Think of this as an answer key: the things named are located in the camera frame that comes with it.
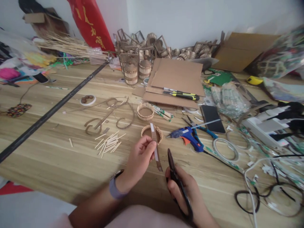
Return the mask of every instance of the scissors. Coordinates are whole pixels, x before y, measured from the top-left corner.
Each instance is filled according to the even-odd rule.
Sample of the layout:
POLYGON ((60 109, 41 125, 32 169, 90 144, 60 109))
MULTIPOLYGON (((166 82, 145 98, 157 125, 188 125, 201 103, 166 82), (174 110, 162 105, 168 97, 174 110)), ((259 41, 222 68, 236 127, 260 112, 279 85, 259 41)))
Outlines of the scissors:
POLYGON ((173 181, 175 181, 175 183, 177 184, 177 186, 179 187, 183 197, 184 197, 184 200, 186 202, 186 205, 187 205, 187 209, 188 209, 188 215, 186 215, 182 209, 180 208, 180 206, 178 205, 177 203, 177 200, 174 199, 174 202, 177 203, 179 209, 180 209, 180 212, 181 214, 183 215, 183 217, 187 220, 187 221, 192 221, 193 220, 193 211, 192 211, 192 207, 191 207, 191 204, 190 204, 190 201, 189 201, 189 198, 186 194, 186 191, 184 189, 184 186, 183 186, 183 183, 182 181, 179 179, 178 177, 178 174, 176 172, 176 169, 175 169, 175 165, 174 165, 174 161, 173 161, 173 158, 172 158, 172 154, 171 154, 171 151, 170 149, 168 148, 168 160, 169 160, 169 166, 170 166, 170 177, 173 181))

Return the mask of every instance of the black phone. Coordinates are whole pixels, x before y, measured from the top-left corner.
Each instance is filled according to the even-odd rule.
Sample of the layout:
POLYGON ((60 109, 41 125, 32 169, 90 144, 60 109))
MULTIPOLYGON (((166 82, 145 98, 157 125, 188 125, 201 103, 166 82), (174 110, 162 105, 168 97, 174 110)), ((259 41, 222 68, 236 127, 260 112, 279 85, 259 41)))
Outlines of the black phone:
MULTIPOLYGON (((216 107, 214 107, 214 106, 201 105, 200 110, 202 112, 205 123, 213 121, 213 120, 220 119, 219 113, 218 113, 216 107)), ((214 122, 214 123, 210 123, 210 124, 208 124, 204 127, 206 127, 208 130, 210 130, 212 132, 215 132, 215 133, 220 133, 220 134, 225 134, 226 133, 225 128, 222 124, 222 121, 217 121, 217 122, 214 122)))

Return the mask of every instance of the purple wristband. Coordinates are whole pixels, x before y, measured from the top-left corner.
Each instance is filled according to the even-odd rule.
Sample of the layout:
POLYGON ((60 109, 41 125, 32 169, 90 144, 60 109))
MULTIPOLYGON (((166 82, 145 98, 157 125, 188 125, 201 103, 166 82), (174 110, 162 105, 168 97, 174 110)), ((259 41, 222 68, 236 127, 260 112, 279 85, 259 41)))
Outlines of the purple wristband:
POLYGON ((110 193, 111 193, 111 196, 114 198, 114 199, 117 199, 117 200, 120 200, 122 199, 123 197, 125 197, 128 193, 121 193, 117 187, 116 187, 116 184, 115 184, 115 180, 116 180, 116 177, 113 177, 111 180, 110 180, 110 193))

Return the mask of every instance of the red banner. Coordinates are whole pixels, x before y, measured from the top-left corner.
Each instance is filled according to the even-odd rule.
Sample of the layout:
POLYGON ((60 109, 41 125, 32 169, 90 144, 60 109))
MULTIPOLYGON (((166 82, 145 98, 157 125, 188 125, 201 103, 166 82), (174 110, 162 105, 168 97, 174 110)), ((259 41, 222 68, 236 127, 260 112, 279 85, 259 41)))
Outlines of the red banner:
POLYGON ((101 47, 103 51, 115 51, 105 21, 95 0, 67 0, 74 21, 90 47, 101 47))

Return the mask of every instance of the white power strip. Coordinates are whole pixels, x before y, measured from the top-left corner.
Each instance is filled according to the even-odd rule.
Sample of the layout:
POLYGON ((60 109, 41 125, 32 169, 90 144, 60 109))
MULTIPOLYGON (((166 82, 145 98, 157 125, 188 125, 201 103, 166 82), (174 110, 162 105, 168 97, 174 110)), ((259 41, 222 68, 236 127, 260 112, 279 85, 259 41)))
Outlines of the white power strip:
POLYGON ((274 140, 270 135, 273 134, 277 134, 274 131, 271 132, 264 132, 263 130, 261 130, 258 127, 258 124, 261 124, 262 121, 260 121, 259 119, 257 119, 256 117, 251 117, 248 118, 244 121, 242 121, 242 124, 249 128, 249 130, 255 134, 255 136, 257 136, 264 144, 266 144, 267 146, 271 146, 271 147, 282 147, 282 146, 286 146, 289 143, 285 140, 285 139, 281 139, 279 141, 274 140))

